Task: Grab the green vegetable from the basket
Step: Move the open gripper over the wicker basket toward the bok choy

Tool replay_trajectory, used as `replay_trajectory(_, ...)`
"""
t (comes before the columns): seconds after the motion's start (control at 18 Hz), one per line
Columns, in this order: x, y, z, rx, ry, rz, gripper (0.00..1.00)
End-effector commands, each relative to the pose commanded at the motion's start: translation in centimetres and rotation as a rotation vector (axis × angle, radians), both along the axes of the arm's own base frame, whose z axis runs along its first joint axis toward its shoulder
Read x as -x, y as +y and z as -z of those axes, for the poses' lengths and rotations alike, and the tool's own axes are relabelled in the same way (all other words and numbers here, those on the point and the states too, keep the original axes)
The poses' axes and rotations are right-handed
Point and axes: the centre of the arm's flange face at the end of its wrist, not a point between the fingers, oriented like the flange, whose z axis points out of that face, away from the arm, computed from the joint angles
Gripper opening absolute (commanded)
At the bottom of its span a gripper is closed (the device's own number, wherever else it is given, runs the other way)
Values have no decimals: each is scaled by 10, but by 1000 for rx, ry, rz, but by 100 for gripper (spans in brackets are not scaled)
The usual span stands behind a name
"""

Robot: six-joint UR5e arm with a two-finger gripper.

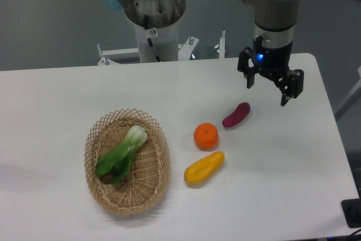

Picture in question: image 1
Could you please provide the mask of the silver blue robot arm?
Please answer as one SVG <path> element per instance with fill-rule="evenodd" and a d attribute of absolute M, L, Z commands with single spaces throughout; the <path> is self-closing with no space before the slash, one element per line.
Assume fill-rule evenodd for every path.
<path fill-rule="evenodd" d="M 139 32 L 138 48 L 142 62 L 177 60 L 177 35 L 172 27 L 180 21 L 186 0 L 102 0 L 111 10 L 123 10 Z M 254 8 L 252 47 L 239 55 L 238 70 L 247 86 L 255 75 L 272 81 L 281 91 L 281 104 L 298 97 L 303 90 L 304 72 L 289 67 L 293 35 L 300 0 L 241 0 Z"/>

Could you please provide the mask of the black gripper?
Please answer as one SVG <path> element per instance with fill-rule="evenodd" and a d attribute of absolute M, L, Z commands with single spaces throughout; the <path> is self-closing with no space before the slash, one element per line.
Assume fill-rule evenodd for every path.
<path fill-rule="evenodd" d="M 237 70 L 246 78 L 246 87 L 254 85 L 257 73 L 269 80 L 275 80 L 276 87 L 281 91 L 280 105 L 285 106 L 289 100 L 296 99 L 303 91 L 304 71 L 289 69 L 289 60 L 293 42 L 278 48 L 262 45 L 264 38 L 258 36 L 253 40 L 253 49 L 246 47 L 239 54 Z"/>

